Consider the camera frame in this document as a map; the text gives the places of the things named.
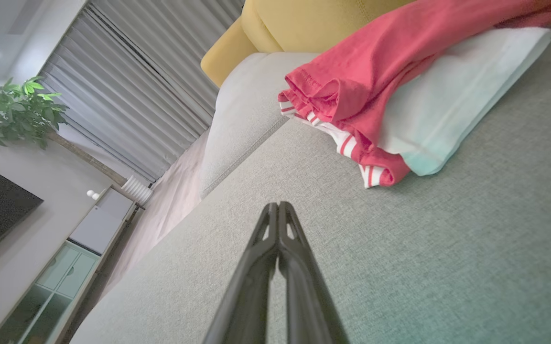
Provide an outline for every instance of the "curtain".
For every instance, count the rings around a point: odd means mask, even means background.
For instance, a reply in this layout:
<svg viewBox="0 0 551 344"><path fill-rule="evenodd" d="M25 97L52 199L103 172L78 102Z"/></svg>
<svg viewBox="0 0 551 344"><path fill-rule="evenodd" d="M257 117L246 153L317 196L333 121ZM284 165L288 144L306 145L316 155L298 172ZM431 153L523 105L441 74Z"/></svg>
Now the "curtain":
<svg viewBox="0 0 551 344"><path fill-rule="evenodd" d="M42 71L70 126L155 181L210 126L218 89L201 58L242 0L97 0Z"/></svg>

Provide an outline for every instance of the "yellow cushion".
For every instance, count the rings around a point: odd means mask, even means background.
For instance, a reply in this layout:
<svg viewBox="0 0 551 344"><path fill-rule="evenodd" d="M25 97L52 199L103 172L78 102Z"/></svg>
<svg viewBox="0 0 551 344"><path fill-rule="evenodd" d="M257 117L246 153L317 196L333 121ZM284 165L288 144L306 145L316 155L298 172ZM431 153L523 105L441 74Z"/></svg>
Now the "yellow cushion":
<svg viewBox="0 0 551 344"><path fill-rule="evenodd" d="M265 24L260 19L260 15L256 10L255 0L246 0L241 12L242 27L254 44L256 49L262 53L283 52L281 46L275 41L273 35L269 32Z"/></svg>
<svg viewBox="0 0 551 344"><path fill-rule="evenodd" d="M284 52L321 53L374 18L411 0L246 0L262 19L263 28L249 26L246 33L268 32ZM247 15L244 8L242 17Z"/></svg>
<svg viewBox="0 0 551 344"><path fill-rule="evenodd" d="M220 87L228 74L243 59L257 52L256 47L243 32L241 19L237 19L203 56L201 68L214 84Z"/></svg>

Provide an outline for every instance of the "red and white striped trim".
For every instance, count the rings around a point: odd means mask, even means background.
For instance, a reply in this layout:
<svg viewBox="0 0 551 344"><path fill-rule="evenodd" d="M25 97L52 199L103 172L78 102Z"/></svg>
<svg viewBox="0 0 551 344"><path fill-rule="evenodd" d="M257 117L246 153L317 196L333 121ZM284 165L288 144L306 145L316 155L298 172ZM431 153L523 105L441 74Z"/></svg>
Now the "red and white striped trim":
<svg viewBox="0 0 551 344"><path fill-rule="evenodd" d="M300 116L299 113L297 113L297 110L292 106L291 102L280 102L280 109L282 115L291 118L296 116L304 124L308 124L330 135L330 137L332 137L337 144L337 152L348 158L352 157L352 152L357 145L354 135L339 129L328 122L322 122L315 115L315 113L313 113L313 111L307 115L307 118ZM384 168L378 166L358 166L360 167L362 179L365 181L365 189L379 185L379 179L382 172L384 172Z"/></svg>

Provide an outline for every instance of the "plant trunk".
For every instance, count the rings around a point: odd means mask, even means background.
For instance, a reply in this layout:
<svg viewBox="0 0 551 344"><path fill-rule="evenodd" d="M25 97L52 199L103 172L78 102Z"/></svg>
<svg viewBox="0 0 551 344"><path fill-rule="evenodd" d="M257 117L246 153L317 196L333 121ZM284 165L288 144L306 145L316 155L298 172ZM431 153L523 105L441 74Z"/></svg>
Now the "plant trunk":
<svg viewBox="0 0 551 344"><path fill-rule="evenodd" d="M93 166L94 168L101 171L102 174L105 174L110 179L112 179L116 184L120 185L121 187L127 182L127 178L124 178L120 174L116 173L111 168L103 165L100 161L92 157L92 155L88 154L87 152L83 151L79 146L76 146L75 144L72 144L71 142L64 139L59 133L56 131L51 131L48 133L48 138L53 140L54 142L60 144L64 148L66 148L68 151L74 153L77 155L80 159L83 159L87 163L89 163L90 166Z"/></svg>

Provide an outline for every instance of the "light green drawer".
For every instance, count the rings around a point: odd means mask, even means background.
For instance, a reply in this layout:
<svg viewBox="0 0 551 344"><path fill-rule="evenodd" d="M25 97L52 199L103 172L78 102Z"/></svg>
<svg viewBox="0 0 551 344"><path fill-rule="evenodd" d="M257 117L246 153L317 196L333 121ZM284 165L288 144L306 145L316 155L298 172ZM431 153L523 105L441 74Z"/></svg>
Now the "light green drawer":
<svg viewBox="0 0 551 344"><path fill-rule="evenodd" d="M37 284L50 290L55 290L78 255L79 252L76 250L73 250L69 246L63 246L56 257L50 261L48 268L37 279Z"/></svg>
<svg viewBox="0 0 551 344"><path fill-rule="evenodd" d="M96 261L94 257L81 254L74 263L74 266L67 273L67 276L65 276L65 279L63 279L63 283L61 283L57 291L65 296L74 298Z"/></svg>

